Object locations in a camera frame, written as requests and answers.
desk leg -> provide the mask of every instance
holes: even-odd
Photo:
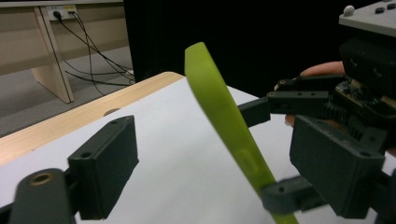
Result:
[[[65,103],[71,103],[74,101],[73,92],[64,71],[64,62],[50,26],[47,9],[45,7],[35,7],[35,15],[49,53],[48,65],[32,69],[35,80],[52,91]]]

electrical cord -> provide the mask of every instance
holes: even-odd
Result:
[[[114,61],[112,61],[112,60],[110,60],[109,58],[107,58],[107,56],[105,56],[104,54],[102,54],[102,52],[94,45],[93,41],[91,40],[91,38],[89,37],[88,33],[86,32],[85,26],[84,26],[82,20],[80,19],[80,17],[78,16],[78,14],[77,14],[76,12],[69,12],[69,13],[73,15],[73,17],[77,20],[78,25],[80,26],[80,28],[83,30],[83,32],[84,32],[84,34],[85,34],[85,39],[86,39],[85,41],[84,41],[81,37],[79,37],[78,35],[76,35],[73,31],[71,31],[67,26],[64,25],[64,23],[63,23],[63,21],[62,21],[62,15],[61,15],[61,13],[59,13],[59,11],[54,11],[54,12],[53,12],[53,15],[54,15],[55,18],[58,19],[58,21],[60,22],[60,24],[61,24],[66,30],[68,30],[71,34],[73,34],[74,36],[76,36],[79,40],[81,40],[83,43],[85,43],[85,44],[87,45],[88,51],[89,51],[89,55],[90,55],[90,73],[79,71],[79,70],[77,70],[75,67],[73,67],[70,63],[68,63],[68,62],[66,62],[66,63],[67,63],[71,68],[75,69],[76,71],[78,71],[78,72],[80,72],[80,73],[82,73],[82,74],[89,74],[89,75],[91,75],[91,80],[89,80],[89,79],[87,79],[87,78],[84,78],[84,77],[79,77],[79,76],[77,76],[77,75],[75,75],[75,74],[72,74],[72,73],[70,73],[70,72],[68,72],[68,71],[65,71],[65,72],[68,73],[68,74],[71,75],[71,76],[78,77],[78,78],[80,78],[80,79],[82,79],[82,80],[91,81],[91,82],[93,83],[93,85],[95,86],[95,88],[96,88],[99,92],[100,92],[100,90],[97,88],[96,83],[98,83],[98,84],[106,84],[106,85],[115,85],[115,86],[129,86],[129,85],[126,85],[126,84],[118,84],[118,83],[109,83],[109,82],[103,82],[103,81],[97,81],[97,80],[94,80],[93,75],[121,74],[122,76],[124,76],[124,77],[126,77],[127,79],[129,79],[129,83],[130,83],[130,85],[132,85],[132,84],[133,84],[132,82],[134,81],[134,78],[129,78],[129,77],[125,76],[121,71],[119,71],[117,68],[115,68],[115,67],[113,66],[113,64],[111,64],[110,62],[114,63],[120,70],[123,70],[126,74],[130,74],[130,75],[133,76],[133,75],[134,75],[133,73],[130,73],[129,71],[126,71],[126,70],[125,70],[125,68],[127,68],[127,69],[130,69],[130,68],[128,68],[128,67],[126,67],[126,66],[123,66],[123,65],[120,65],[120,64],[117,64],[117,63],[115,63]],[[91,55],[92,55],[92,54],[91,54],[91,49],[93,49],[93,50],[96,51],[99,55],[101,55],[101,56],[106,60],[106,62],[107,62],[116,72],[114,72],[114,73],[94,74],[94,73],[92,72],[92,58],[91,58]]]
[[[78,20],[78,24],[79,24],[79,26],[83,29],[83,31],[84,31],[84,33],[86,34],[86,32],[85,32],[85,29],[83,28],[84,26],[83,26],[83,22],[82,22],[82,20],[81,20],[81,18],[79,17],[79,15],[76,13],[76,12],[70,12],[74,17],[75,17],[75,19],[76,20]],[[131,74],[129,71],[127,71],[127,70],[125,70],[124,68],[126,68],[126,69],[130,69],[130,70],[132,70],[132,68],[129,68],[129,67],[126,67],[126,66],[122,66],[122,65],[120,65],[120,64],[117,64],[117,63],[115,63],[114,61],[112,61],[111,59],[109,59],[109,58],[107,58],[107,56],[106,55],[104,55],[97,47],[96,47],[96,45],[93,43],[93,41],[91,40],[91,38],[90,38],[90,36],[87,34],[87,37],[89,38],[89,40],[92,42],[92,46],[88,43],[88,42],[86,42],[86,41],[84,41],[80,36],[78,36],[78,35],[76,35],[73,31],[71,31],[67,26],[65,26],[64,25],[64,23],[62,22],[62,17],[56,17],[57,19],[58,19],[58,21],[61,23],[61,25],[66,29],[66,30],[68,30],[71,34],[73,34],[75,37],[77,37],[80,41],[82,41],[84,44],[86,44],[87,46],[89,46],[89,48],[91,48],[91,49],[93,49],[94,51],[96,51],[99,55],[101,55],[108,63],[114,63],[118,68],[120,68],[123,72],[125,72],[125,73],[128,73],[128,74]]]
[[[70,73],[70,72],[68,72],[68,71],[65,71],[67,74],[69,74],[70,76],[73,76],[73,77],[76,77],[76,78],[79,78],[79,79],[82,79],[82,80],[84,80],[84,81],[91,81],[90,79],[88,79],[88,78],[85,78],[85,77],[80,77],[80,76],[78,76],[78,75],[76,75],[76,74],[72,74],[72,73]],[[128,84],[120,84],[120,83],[112,83],[112,82],[104,82],[104,81],[98,81],[98,80],[95,80],[95,82],[96,83],[99,83],[99,84],[103,84],[103,85],[111,85],[111,86],[124,86],[124,87],[128,87],[128,86],[130,86],[130,85],[128,85]]]

wooden table edge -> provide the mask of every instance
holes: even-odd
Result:
[[[15,160],[27,152],[100,119],[111,110],[130,105],[183,77],[174,72],[163,72],[18,132],[6,135],[0,138],[0,165]]]

green plastic spatula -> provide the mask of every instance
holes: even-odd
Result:
[[[204,42],[185,50],[185,76],[199,105],[261,199],[260,188],[276,180]],[[293,214],[272,217],[278,224],[298,223]]]

gray floor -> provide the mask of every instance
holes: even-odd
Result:
[[[125,66],[125,70],[132,69],[129,48],[114,49],[102,53],[114,63]],[[93,54],[91,61],[93,74],[115,72],[115,69],[98,54]],[[88,56],[67,62],[80,72],[90,72],[90,58]],[[66,65],[65,69],[72,74],[91,79],[90,74],[80,73],[69,65]],[[0,137],[125,88],[123,86],[96,84],[96,89],[91,81],[81,80],[71,75],[67,76],[75,97],[75,101],[69,104],[66,104],[35,81],[31,70],[0,76]],[[134,84],[131,78],[134,77],[131,75],[125,77],[121,74],[94,76],[94,80],[126,85]]]

